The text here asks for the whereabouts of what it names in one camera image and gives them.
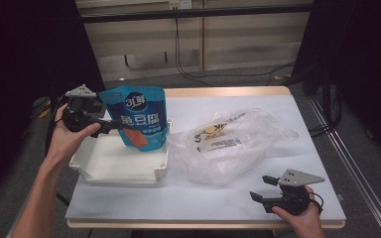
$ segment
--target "transparent plastic bag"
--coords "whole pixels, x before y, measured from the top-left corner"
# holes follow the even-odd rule
[[[282,128],[268,112],[243,109],[169,135],[169,160],[180,164],[190,179],[224,184],[261,162],[273,143],[298,137],[296,132]]]

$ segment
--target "white table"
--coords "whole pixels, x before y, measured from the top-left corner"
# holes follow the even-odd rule
[[[172,133],[210,121],[214,112],[242,108],[268,111],[286,128],[299,133],[292,142],[274,144],[266,159],[233,182],[215,186],[187,179],[174,162],[152,185],[97,185],[79,178],[66,213],[73,228],[128,229],[283,229],[289,225],[266,213],[252,201],[249,191],[266,197],[281,196],[277,186],[262,182],[262,176],[280,177],[286,169],[321,176],[325,182],[311,187],[324,199],[321,214],[324,229],[345,224],[345,215],[335,195],[318,152],[290,91],[285,87],[227,87],[166,89]]]

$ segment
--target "white container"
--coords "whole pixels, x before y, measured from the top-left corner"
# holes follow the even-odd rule
[[[123,143],[117,130],[98,138],[87,137],[69,166],[88,182],[155,183],[167,172],[166,145],[156,151],[140,152]]]

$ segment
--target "wooden table edge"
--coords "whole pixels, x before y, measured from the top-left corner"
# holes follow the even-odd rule
[[[291,95],[285,86],[165,88],[166,97]]]
[[[117,229],[259,229],[285,230],[291,226],[285,221],[119,221],[119,220],[83,220],[68,219],[70,228],[117,228]],[[322,228],[326,230],[340,229],[345,226],[345,220],[323,221]]]

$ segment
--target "metal rail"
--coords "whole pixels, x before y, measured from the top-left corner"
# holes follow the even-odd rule
[[[279,13],[298,13],[310,12],[314,4],[295,4],[295,5],[275,5],[263,7],[238,7],[238,8],[203,8],[152,11],[137,13],[119,14],[89,14],[79,18],[60,19],[62,21],[79,21],[81,23],[103,23],[103,22],[126,22],[141,20],[195,18],[195,17],[218,17],[236,15],[256,15],[256,14],[279,14]]]

